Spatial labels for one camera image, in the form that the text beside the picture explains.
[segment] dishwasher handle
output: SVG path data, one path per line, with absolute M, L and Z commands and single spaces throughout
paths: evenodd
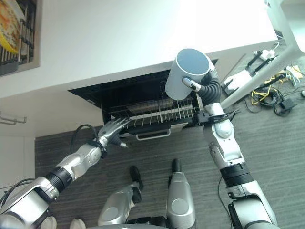
M 153 131 L 145 134 L 137 134 L 136 138 L 139 141 L 144 141 L 144 140 L 155 139 L 160 137 L 168 137 L 169 135 L 171 135 L 171 129 Z

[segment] black shoe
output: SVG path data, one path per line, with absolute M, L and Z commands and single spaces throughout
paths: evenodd
M 142 191 L 144 188 L 143 182 L 141 180 L 141 175 L 136 166 L 130 166 L 129 168 L 129 174 L 132 178 L 133 182 L 138 182 L 139 183 L 139 190 Z
M 181 172 L 181 162 L 177 158 L 172 162 L 172 172 Z

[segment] cabinet handle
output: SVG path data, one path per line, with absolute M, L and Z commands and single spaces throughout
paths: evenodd
M 19 121 L 17 119 L 4 118 L 4 117 L 1 116 L 1 111 L 0 111 L 0 120 L 13 122 L 12 124 L 11 123 L 6 123 L 6 122 L 0 122 L 1 124 L 16 125 L 17 123 L 26 123 L 27 122 L 27 117 L 24 117 L 23 121 Z

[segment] dishwasher rack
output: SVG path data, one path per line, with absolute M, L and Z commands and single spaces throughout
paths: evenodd
M 128 106 L 113 107 L 114 111 L 110 111 L 109 114 L 112 117 L 128 117 L 131 121 L 126 129 L 177 121 L 180 123 L 193 118 L 194 114 L 200 110 L 199 107 L 193 106 L 192 100 L 192 97 L 181 101 L 170 98 L 151 100 Z

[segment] gray carpet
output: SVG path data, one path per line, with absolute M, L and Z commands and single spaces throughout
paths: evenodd
M 252 55 L 246 56 L 234 72 L 243 69 L 251 58 Z M 294 64 L 305 71 L 304 59 Z M 286 83 L 281 89 L 289 91 L 293 88 Z M 297 93 L 293 97 L 299 99 L 300 95 Z M 234 106 L 241 110 L 233 120 L 236 140 L 282 229 L 305 228 L 305 104 L 301 104 L 302 100 L 296 101 L 300 104 L 288 117 L 278 117 L 271 109 L 251 114 L 243 102 Z M 89 130 L 82 130 L 76 147 L 91 136 Z M 62 133 L 36 139 L 37 177 L 47 174 L 69 153 L 70 138 L 71 133 Z M 88 227 L 96 226 L 106 198 L 131 182 L 128 175 L 131 165 L 139 168 L 144 190 L 142 202 L 131 210 L 130 218 L 164 216 L 168 176 L 174 158 L 181 159 L 183 171 L 192 187 L 197 228 L 230 228 L 228 216 L 217 198 L 220 173 L 208 152 L 202 127 L 187 128 L 170 137 L 150 141 L 128 139 L 127 143 L 128 149 L 109 147 L 108 157 L 72 183 L 51 205 L 58 228 L 69 228 L 70 221 L 75 217 L 84 219 Z M 230 199 L 223 183 L 221 196 L 227 205 Z

